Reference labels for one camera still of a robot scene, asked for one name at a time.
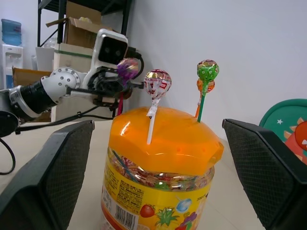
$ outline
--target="barcode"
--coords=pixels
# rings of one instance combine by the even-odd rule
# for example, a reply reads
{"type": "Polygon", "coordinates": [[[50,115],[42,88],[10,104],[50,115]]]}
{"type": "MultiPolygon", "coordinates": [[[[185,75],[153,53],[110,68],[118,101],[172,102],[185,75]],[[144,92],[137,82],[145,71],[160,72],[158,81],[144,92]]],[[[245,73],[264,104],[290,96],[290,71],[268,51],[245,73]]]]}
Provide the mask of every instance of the barcode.
{"type": "Polygon", "coordinates": [[[120,206],[116,205],[116,213],[115,219],[125,228],[129,230],[134,230],[135,225],[135,218],[134,214],[131,214],[125,210],[123,210],[120,206]]]}

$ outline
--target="table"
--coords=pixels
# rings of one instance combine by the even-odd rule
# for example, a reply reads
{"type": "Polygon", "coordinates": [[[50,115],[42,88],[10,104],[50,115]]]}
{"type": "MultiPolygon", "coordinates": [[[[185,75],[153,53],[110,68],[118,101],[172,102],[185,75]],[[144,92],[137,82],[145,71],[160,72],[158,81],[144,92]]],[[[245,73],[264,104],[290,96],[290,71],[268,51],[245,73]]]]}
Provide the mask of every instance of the table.
{"type": "MultiPolygon", "coordinates": [[[[68,124],[71,123],[3,138],[15,153],[16,169],[10,175],[0,176],[0,193],[18,170],[40,151],[48,137],[68,124]]],[[[68,230],[99,229],[101,188],[111,124],[112,121],[95,122],[84,182],[68,230]]],[[[264,230],[237,177],[227,142],[222,142],[224,155],[215,167],[199,230],[264,230]]],[[[9,153],[0,145],[0,171],[9,170],[11,161],[9,153]]]]}

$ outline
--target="purple lollipop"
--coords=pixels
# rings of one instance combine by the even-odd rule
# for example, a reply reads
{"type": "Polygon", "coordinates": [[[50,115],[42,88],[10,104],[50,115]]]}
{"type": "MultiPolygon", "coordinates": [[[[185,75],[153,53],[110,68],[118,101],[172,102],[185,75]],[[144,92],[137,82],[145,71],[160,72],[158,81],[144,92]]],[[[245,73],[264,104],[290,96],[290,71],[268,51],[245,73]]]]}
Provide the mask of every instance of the purple lollipop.
{"type": "Polygon", "coordinates": [[[123,84],[131,80],[139,72],[139,63],[134,58],[125,58],[117,65],[117,73],[122,78],[123,84]]]}

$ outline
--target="metal shelf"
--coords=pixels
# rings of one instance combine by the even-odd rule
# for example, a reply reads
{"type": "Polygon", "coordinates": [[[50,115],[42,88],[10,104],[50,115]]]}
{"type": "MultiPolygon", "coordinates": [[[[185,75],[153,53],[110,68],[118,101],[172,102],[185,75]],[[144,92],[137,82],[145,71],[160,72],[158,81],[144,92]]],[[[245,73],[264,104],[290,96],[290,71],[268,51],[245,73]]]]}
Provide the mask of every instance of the metal shelf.
{"type": "MultiPolygon", "coordinates": [[[[101,12],[101,15],[106,15],[118,11],[123,11],[123,22],[121,27],[121,33],[126,35],[129,11],[132,0],[70,0],[71,2],[79,5],[97,10],[101,12]]],[[[40,26],[41,26],[41,13],[42,9],[58,12],[59,19],[64,18],[66,12],[67,0],[38,0],[38,17],[37,17],[37,46],[42,46],[50,37],[58,32],[58,43],[63,41],[63,29],[62,23],[58,25],[57,30],[43,44],[40,43],[40,26]]]]}

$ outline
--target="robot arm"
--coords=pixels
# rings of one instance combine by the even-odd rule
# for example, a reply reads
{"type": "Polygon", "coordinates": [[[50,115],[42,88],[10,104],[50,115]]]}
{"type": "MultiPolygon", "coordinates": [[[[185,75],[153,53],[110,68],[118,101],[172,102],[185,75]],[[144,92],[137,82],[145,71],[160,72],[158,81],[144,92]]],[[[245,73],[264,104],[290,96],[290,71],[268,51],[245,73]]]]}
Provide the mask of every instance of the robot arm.
{"type": "Polygon", "coordinates": [[[1,90],[0,138],[60,104],[63,97],[78,93],[105,96],[102,84],[104,80],[117,82],[117,64],[124,58],[127,48],[128,40],[124,35],[101,29],[97,34],[88,73],[62,67],[32,85],[1,90]]]}

